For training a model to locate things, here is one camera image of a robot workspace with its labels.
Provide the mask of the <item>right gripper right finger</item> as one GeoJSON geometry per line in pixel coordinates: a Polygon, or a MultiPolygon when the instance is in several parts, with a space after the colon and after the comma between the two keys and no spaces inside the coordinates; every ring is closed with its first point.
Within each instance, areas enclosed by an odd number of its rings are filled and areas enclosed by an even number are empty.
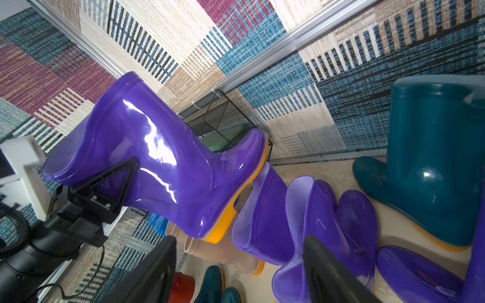
{"type": "Polygon", "coordinates": [[[303,264],[311,302],[379,302],[315,236],[304,240],[303,264]]]}

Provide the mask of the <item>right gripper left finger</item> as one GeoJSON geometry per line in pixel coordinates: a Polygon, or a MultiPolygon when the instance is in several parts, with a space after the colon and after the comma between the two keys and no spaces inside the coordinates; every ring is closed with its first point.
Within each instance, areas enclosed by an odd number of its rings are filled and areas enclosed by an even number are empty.
{"type": "Polygon", "coordinates": [[[176,272],[176,239],[161,242],[101,301],[111,303],[168,302],[176,272]]]}

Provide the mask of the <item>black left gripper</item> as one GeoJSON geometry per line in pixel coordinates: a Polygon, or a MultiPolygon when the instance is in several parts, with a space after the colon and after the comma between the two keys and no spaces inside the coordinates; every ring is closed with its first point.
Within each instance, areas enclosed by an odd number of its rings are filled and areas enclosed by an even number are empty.
{"type": "Polygon", "coordinates": [[[113,223],[140,168],[134,157],[81,181],[74,188],[59,186],[48,206],[44,246],[102,246],[103,225],[113,223]]]}

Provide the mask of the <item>beige rain boot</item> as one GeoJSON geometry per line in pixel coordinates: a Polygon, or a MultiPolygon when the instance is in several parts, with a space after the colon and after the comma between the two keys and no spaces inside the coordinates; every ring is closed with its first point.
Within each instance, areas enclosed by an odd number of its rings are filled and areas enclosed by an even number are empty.
{"type": "Polygon", "coordinates": [[[184,244],[187,238],[187,235],[171,221],[167,223],[165,235],[174,237],[178,244],[184,244]]]}
{"type": "Polygon", "coordinates": [[[230,264],[240,272],[250,275],[260,275],[265,266],[264,261],[236,247],[230,232],[226,232],[222,240],[216,244],[187,236],[184,241],[184,252],[202,260],[230,264]]]}

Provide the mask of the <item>purple rain boot front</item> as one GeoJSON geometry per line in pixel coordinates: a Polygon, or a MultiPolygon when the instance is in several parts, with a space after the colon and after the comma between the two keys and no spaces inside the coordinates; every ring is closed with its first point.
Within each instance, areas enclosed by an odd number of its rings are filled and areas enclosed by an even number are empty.
{"type": "Polygon", "coordinates": [[[267,135],[252,129],[230,150],[211,152],[136,73],[129,72],[52,150],[42,174],[76,186],[136,159],[139,167],[125,206],[156,213],[186,235],[216,244],[235,217],[237,197],[262,170],[268,151],[267,135]]]}

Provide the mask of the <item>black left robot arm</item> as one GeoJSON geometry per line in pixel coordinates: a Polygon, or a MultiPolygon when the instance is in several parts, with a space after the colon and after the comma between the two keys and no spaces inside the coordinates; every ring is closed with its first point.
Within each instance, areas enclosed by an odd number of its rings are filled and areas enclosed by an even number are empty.
{"type": "Polygon", "coordinates": [[[45,222],[30,225],[20,212],[1,205],[1,217],[16,228],[15,242],[1,248],[1,302],[36,302],[48,287],[45,280],[77,258],[84,244],[104,247],[103,225],[119,217],[139,167],[131,157],[75,186],[58,186],[51,200],[59,207],[45,222]]]}

